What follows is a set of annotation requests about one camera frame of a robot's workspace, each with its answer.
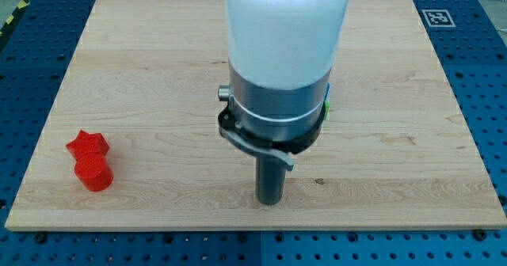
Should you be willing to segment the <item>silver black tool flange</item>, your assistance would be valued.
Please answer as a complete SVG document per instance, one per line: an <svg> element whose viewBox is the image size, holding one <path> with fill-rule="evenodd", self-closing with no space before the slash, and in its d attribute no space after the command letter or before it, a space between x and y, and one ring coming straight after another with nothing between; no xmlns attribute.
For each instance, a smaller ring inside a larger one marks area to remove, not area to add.
<svg viewBox="0 0 507 266"><path fill-rule="evenodd" d="M250 81L233 66L229 78L218 91L227 103L218 115L220 135L241 151L278 160L292 171L291 155L305 151L320 133L330 72L290 89L282 87L286 81L277 80L271 87Z"/></svg>

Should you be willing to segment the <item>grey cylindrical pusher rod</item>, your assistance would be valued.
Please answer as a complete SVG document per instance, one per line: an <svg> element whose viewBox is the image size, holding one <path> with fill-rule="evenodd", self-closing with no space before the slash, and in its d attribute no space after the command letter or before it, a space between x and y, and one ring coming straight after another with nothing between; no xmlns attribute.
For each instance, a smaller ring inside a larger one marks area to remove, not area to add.
<svg viewBox="0 0 507 266"><path fill-rule="evenodd" d="M264 205L280 202L284 192L286 167L280 161L256 159L256 198Z"/></svg>

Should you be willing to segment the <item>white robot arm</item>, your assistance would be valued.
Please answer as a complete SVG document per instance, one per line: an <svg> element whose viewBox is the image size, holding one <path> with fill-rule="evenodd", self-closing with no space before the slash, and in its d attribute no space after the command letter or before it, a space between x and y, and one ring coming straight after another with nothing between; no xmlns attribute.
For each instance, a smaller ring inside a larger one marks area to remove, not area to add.
<svg viewBox="0 0 507 266"><path fill-rule="evenodd" d="M349 0L223 0L229 82L219 133L256 159L256 197L283 195L293 156L318 138Z"/></svg>

